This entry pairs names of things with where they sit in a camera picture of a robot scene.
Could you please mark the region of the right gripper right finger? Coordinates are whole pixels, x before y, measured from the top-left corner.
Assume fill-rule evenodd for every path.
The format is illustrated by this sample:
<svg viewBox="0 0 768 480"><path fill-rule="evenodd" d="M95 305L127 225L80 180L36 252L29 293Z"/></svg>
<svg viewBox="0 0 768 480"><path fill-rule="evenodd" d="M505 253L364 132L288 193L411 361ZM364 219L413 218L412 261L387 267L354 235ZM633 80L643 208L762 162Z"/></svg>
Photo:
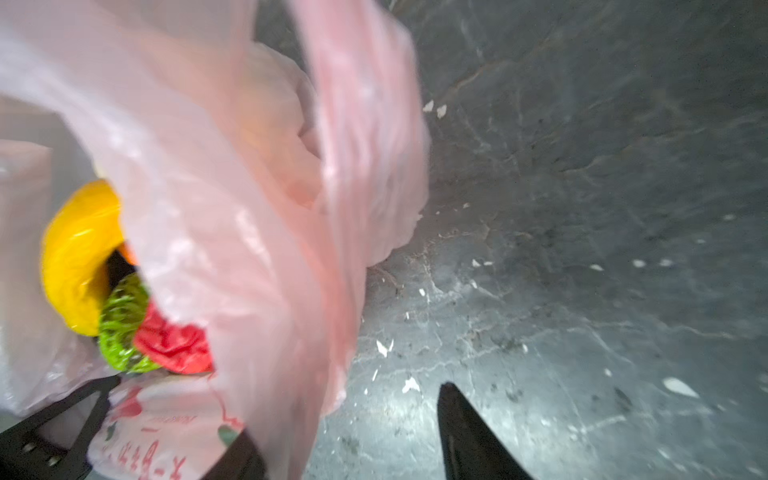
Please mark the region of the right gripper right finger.
<svg viewBox="0 0 768 480"><path fill-rule="evenodd" d="M448 480L533 480L454 383L440 387L437 419Z"/></svg>

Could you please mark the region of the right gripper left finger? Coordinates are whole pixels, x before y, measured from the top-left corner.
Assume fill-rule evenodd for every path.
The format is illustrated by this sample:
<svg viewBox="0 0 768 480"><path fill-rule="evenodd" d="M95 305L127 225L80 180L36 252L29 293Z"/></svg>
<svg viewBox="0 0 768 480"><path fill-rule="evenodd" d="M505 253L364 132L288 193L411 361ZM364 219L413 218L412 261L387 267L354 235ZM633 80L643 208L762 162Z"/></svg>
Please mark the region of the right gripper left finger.
<svg viewBox="0 0 768 480"><path fill-rule="evenodd" d="M3 479L84 479L87 452L110 410L118 376L90 381L1 433Z"/></svg>

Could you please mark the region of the pink plastic bag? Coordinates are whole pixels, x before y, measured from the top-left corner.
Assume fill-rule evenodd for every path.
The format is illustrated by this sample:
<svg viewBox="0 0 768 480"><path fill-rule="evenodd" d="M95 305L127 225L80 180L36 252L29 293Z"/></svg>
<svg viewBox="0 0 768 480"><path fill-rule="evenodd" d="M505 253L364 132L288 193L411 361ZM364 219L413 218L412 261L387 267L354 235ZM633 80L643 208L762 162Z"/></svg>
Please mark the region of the pink plastic bag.
<svg viewBox="0 0 768 480"><path fill-rule="evenodd" d="M207 333L272 479L345 398L366 273L412 237L429 132L408 30L376 1L5 1L1 89L59 113L112 183L166 318Z"/></svg>

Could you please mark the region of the green fake fruit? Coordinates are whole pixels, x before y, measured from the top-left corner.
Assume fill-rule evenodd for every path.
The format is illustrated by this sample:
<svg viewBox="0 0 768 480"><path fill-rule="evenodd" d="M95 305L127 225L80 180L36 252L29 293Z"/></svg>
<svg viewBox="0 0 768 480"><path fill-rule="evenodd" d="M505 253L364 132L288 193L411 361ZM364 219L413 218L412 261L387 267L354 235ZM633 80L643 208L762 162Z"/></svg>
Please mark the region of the green fake fruit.
<svg viewBox="0 0 768 480"><path fill-rule="evenodd" d="M148 305L149 294L137 273L120 280L107 297L99 316L98 345L111 368L135 374L161 368L134 345Z"/></svg>

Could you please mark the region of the red fake strawberry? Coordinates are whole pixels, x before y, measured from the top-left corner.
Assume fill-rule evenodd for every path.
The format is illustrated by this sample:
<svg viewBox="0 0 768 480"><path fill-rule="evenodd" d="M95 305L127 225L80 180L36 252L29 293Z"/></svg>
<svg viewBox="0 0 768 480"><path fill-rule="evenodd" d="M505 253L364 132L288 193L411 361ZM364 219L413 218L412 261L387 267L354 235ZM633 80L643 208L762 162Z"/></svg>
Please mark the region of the red fake strawberry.
<svg viewBox="0 0 768 480"><path fill-rule="evenodd" d="M173 373L192 375L214 371L205 331L195 325L170 323L152 301L133 344L151 361Z"/></svg>

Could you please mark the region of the yellow fake banana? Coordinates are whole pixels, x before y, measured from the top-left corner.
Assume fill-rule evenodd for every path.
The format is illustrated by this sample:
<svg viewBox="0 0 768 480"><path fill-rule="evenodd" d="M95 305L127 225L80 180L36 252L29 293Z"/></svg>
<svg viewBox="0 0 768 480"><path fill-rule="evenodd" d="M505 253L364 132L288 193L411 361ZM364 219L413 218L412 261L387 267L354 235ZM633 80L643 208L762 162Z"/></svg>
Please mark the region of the yellow fake banana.
<svg viewBox="0 0 768 480"><path fill-rule="evenodd" d="M107 260L124 241L119 217L119 198L100 179L72 194L45 231L43 290L66 326L79 335L98 335L101 310L111 292Z"/></svg>

